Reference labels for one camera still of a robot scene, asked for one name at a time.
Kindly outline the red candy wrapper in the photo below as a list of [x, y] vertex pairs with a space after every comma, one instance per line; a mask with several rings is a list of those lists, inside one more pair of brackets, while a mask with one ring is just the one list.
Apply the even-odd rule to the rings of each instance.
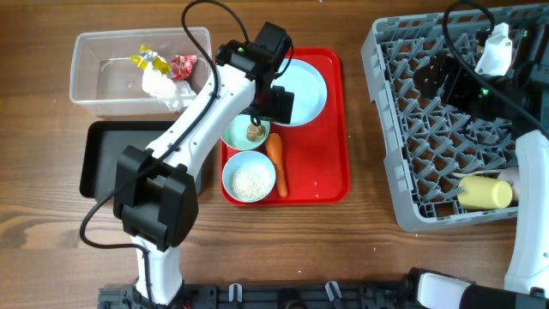
[[177, 55], [170, 62], [170, 78], [175, 82], [187, 80], [192, 75], [196, 60], [196, 55]]

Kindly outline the white tissue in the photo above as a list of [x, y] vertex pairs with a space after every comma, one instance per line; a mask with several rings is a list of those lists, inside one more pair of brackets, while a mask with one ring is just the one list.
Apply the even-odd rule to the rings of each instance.
[[148, 64], [142, 75], [142, 90], [159, 99], [171, 112], [185, 109], [196, 97], [196, 92], [187, 81], [174, 82]]

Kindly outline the yellow plastic cup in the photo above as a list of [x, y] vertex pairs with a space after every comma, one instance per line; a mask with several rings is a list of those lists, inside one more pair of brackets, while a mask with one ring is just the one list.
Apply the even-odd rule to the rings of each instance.
[[462, 192], [457, 195], [464, 209], [504, 209], [513, 199], [509, 183], [487, 177], [466, 176], [458, 185]]

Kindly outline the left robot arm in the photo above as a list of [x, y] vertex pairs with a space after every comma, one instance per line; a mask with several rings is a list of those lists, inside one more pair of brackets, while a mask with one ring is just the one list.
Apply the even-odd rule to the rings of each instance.
[[197, 218], [202, 163], [239, 114], [290, 123], [294, 95], [273, 81], [292, 51], [287, 31], [270, 22], [251, 42], [221, 45], [208, 84], [179, 119], [144, 150], [129, 146], [118, 158], [113, 213], [140, 253], [133, 304], [182, 305], [178, 246]]

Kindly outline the green bowl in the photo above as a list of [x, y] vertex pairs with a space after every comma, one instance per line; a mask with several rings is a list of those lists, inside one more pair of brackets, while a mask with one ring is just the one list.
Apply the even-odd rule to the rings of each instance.
[[262, 120], [262, 124], [266, 128], [266, 135], [257, 142], [250, 142], [246, 139], [246, 131], [250, 124], [253, 124], [251, 121], [251, 116], [249, 115], [238, 115], [227, 127], [225, 132], [222, 134], [221, 139], [223, 142], [230, 148], [245, 151], [252, 150], [260, 147], [267, 139], [270, 132], [270, 122]]

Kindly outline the pink plastic cup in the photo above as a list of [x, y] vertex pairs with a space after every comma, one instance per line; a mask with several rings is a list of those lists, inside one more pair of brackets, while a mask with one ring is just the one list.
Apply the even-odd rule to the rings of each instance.
[[520, 199], [520, 193], [521, 193], [521, 181], [520, 181], [520, 173], [518, 167], [508, 167], [504, 169], [499, 175], [498, 179], [507, 182], [512, 191], [513, 191], [513, 197], [512, 200], [514, 202], [518, 202]]

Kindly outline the yellow snack wrapper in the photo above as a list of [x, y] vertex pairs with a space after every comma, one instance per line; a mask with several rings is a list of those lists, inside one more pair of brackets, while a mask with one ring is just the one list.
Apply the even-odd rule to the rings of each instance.
[[170, 77], [172, 73], [171, 65], [156, 51], [144, 45], [141, 45], [137, 55], [130, 56], [130, 61], [142, 70], [151, 64], [153, 70], [158, 70], [164, 76]]

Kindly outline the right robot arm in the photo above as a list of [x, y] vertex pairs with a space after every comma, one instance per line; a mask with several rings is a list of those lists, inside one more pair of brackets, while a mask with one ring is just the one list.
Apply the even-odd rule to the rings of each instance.
[[502, 22], [481, 31], [483, 52], [465, 62], [451, 39], [449, 54], [435, 56], [413, 75], [420, 94], [439, 97], [474, 118], [511, 122], [520, 177], [516, 240], [504, 290], [471, 284], [461, 308], [548, 306], [548, 26], [526, 30], [513, 48]]

